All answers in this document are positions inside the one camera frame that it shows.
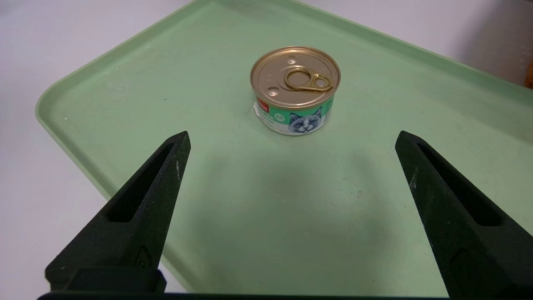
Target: can label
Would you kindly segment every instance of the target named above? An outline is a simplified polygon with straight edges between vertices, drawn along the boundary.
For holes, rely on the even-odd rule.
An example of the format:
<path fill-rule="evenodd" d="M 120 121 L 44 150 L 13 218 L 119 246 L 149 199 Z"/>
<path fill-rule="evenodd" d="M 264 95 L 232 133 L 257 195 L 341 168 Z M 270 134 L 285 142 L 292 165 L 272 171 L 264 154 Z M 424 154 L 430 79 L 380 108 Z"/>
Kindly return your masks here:
<path fill-rule="evenodd" d="M 284 110 L 270 106 L 257 98 L 254 110 L 261 121 L 273 131 L 283 135 L 300 136 L 324 126 L 331 114 L 332 105 L 333 96 L 322 105 L 312 109 Z"/>

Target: green label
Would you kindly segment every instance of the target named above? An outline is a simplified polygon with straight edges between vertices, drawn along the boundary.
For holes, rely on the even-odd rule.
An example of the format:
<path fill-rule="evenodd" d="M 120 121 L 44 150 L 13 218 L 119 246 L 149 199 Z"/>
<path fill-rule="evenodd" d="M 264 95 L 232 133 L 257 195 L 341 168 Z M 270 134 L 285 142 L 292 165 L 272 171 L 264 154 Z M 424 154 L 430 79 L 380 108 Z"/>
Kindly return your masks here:
<path fill-rule="evenodd" d="M 319 117 L 323 117 L 328 113 L 328 111 L 331 110 L 332 105 L 333 105 L 333 96 L 331 96 L 321 106 L 314 107 L 312 109 L 284 110 L 284 109 L 279 109 L 279 108 L 270 106 L 270 113 L 267 113 L 264 110 L 262 110 L 262 112 L 267 118 L 269 118 L 270 120 L 274 122 L 289 125 L 291 117 L 293 120 L 298 117 L 304 117 L 304 116 L 308 116 L 312 114 L 320 114 Z"/>

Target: green tray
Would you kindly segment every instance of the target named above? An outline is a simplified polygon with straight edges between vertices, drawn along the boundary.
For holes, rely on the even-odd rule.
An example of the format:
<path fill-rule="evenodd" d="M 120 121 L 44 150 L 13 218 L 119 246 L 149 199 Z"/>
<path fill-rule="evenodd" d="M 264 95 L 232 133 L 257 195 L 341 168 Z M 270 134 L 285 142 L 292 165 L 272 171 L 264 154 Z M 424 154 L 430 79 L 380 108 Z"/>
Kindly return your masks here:
<path fill-rule="evenodd" d="M 286 45 L 342 72 L 332 118 L 307 136 L 252 109 L 252 64 Z M 189 291 L 446 296 L 396 137 L 426 139 L 531 232 L 532 97 L 298 2 L 197 0 L 50 87 L 36 114 L 107 198 L 189 131 L 164 250 Z"/>

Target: red logo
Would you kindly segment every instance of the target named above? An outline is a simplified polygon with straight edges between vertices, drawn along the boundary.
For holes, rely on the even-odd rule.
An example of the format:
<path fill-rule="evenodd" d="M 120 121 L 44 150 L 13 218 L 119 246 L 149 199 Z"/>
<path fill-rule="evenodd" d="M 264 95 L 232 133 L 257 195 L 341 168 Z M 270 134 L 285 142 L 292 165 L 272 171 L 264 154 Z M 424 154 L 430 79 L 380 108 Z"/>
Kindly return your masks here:
<path fill-rule="evenodd" d="M 268 104 L 266 104 L 263 100 L 261 99 L 257 99 L 257 103 L 259 103 L 259 106 L 261 106 L 261 108 L 267 112 L 267 113 L 270 113 L 270 107 L 268 106 Z"/>

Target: tray rim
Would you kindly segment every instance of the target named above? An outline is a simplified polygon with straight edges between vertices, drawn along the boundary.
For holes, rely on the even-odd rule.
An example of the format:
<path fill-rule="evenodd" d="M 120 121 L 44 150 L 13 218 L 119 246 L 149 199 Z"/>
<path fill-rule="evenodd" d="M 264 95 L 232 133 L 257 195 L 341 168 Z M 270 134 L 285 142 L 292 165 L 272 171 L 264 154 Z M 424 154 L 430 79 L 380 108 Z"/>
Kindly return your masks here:
<path fill-rule="evenodd" d="M 67 143 L 65 143 L 65 142 L 68 142 L 68 138 L 62 139 L 60 137 L 60 134 L 58 134 L 58 132 L 60 133 L 61 130 L 57 130 L 56 131 L 50 126 L 50 124 L 49 124 L 50 119 L 46 118 L 46 112 L 44 112 L 43 108 L 42 108 L 43 107 L 43 102 L 50 101 L 50 99 L 48 99 L 49 98 L 49 94 L 54 92 L 56 89 L 61 88 L 61 86 L 62 86 L 62 84 L 64 82 L 68 81 L 69 79 L 74 78 L 75 76 L 77 76 L 78 74 L 83 72 L 86 68 L 91 67 L 92 65 L 97 64 L 98 62 L 100 62 L 102 60 L 105 60 L 112 53 L 114 53 L 114 52 L 116 52 L 116 51 L 118 51 L 118 50 L 120 50 L 122 48 L 127 47 L 133 41 L 136 41 L 139 37 L 144 36 L 148 32 L 150 32 L 150 31 L 156 29 L 157 27 L 161 26 L 163 23 L 167 22 L 169 19 L 176 18 L 177 14 L 183 14 L 184 16 L 186 16 L 186 13 L 188 13 L 189 10 L 193 10 L 194 8 L 200 8 L 201 9 L 202 6 L 208 5 L 208 4 L 210 4 L 212 2 L 216 2 L 216 1 L 217 0 L 193 0 L 193 1 L 189 2 L 189 3 L 187 3 L 186 5 L 182 6 L 181 8 L 169 13 L 167 16 L 163 17 L 159 21 L 153 23 L 152 25 L 150 25 L 146 29 L 140 31 L 139 33 L 137 33 L 137 34 L 135 34 L 133 36 L 131 36 L 130 38 L 126 39 L 125 41 L 119 43 L 118 45 L 114 46 L 113 48 L 111 48 L 110 50 L 106 51 L 105 53 L 103 53 L 103 54 L 97 56 L 96 58 L 92 59 L 88 63 L 80 66 L 79 68 L 77 68 L 76 70 L 74 70 L 70 74 L 66 75 L 65 77 L 57 80 L 50 87 L 48 87 L 41 94 L 39 99 L 37 100 L 34 113 L 35 113 L 35 116 L 36 116 L 37 121 L 39 122 L 39 124 L 41 124 L 41 126 L 46 130 L 46 132 L 60 146 L 60 148 L 68 155 L 68 157 L 73 161 L 73 163 L 82 171 L 82 173 L 87 177 L 87 179 L 89 179 L 89 181 L 96 187 L 96 189 L 106 198 L 106 201 L 108 201 L 114 195 L 114 193 L 111 193 L 98 180 L 98 172 L 90 170 L 86 166 L 86 164 L 80 159 L 80 157 L 79 157 L 80 155 L 77 155 L 77 153 L 76 153 L 77 149 L 75 148 L 75 146 L 72 146 L 74 148 L 74 149 L 72 149 L 71 146 L 69 146 Z M 533 96 L 533 91 L 527 89 L 524 86 L 521 86 L 521 85 L 512 83 L 510 81 L 504 80 L 504 79 L 502 79 L 500 77 L 497 77 L 497 76 L 495 76 L 493 74 L 486 73 L 486 72 L 481 71 L 479 69 L 476 69 L 474 67 L 468 66 L 468 65 L 466 65 L 466 64 L 464 64 L 462 62 L 459 62 L 459 61 L 456 61 L 454 59 L 445 57 L 445 56 L 440 55 L 438 53 L 435 53 L 433 51 L 430 51 L 430 50 L 427 50 L 425 48 L 422 48 L 420 46 L 408 43 L 408 42 L 403 41 L 403 40 L 401 40 L 399 38 L 396 38 L 394 36 L 388 35 L 386 33 L 378 31 L 376 29 L 372 29 L 372 28 L 369 28 L 367 26 L 361 25 L 359 23 L 356 23 L 356 22 L 351 21 L 349 19 L 346 19 L 344 17 L 340 17 L 338 15 L 335 15 L 333 13 L 324 11 L 322 9 L 319 9 L 317 7 L 311 6 L 311 5 L 306 4 L 306 3 L 302 3 L 302 2 L 300 2 L 298 0 L 284 0 L 283 3 L 284 3 L 283 5 L 295 5 L 295 6 L 299 5 L 299 6 L 302 6 L 305 10 L 307 10 L 307 11 L 302 12 L 302 14 L 309 14 L 309 12 L 323 14 L 329 20 L 336 20 L 338 22 L 343 22 L 347 26 L 350 26 L 350 27 L 358 27 L 360 29 L 363 29 L 363 30 L 369 32 L 369 33 L 372 33 L 372 34 L 374 34 L 376 36 L 379 36 L 379 37 L 381 37 L 381 38 L 383 38 L 385 40 L 389 40 L 390 42 L 401 44 L 401 45 L 409 47 L 409 48 L 411 48 L 411 49 L 413 49 L 415 51 L 418 51 L 419 53 L 424 53 L 426 55 L 433 56 L 436 60 L 440 60 L 441 62 L 445 62 L 446 64 L 448 64 L 450 66 L 458 67 L 458 68 L 461 69 L 461 71 L 466 71 L 466 72 L 476 76 L 477 78 L 484 79 L 484 80 L 489 80 L 489 81 L 492 80 L 495 83 L 502 84 L 503 86 L 506 86 L 509 89 L 514 89 L 516 91 L 532 92 L 532 96 Z M 170 262 L 170 260 L 167 259 L 167 257 L 165 256 L 165 249 L 163 250 L 163 255 L 161 256 L 160 262 L 163 263 L 163 265 L 168 268 L 168 270 L 176 277 L 178 282 L 183 286 L 183 288 L 187 292 L 193 292 L 193 291 L 196 290 L 193 287 L 193 285 L 191 285 L 189 283 L 189 281 L 185 277 L 183 277 L 181 275 L 181 272 L 176 267 L 174 267 L 174 265 Z"/>

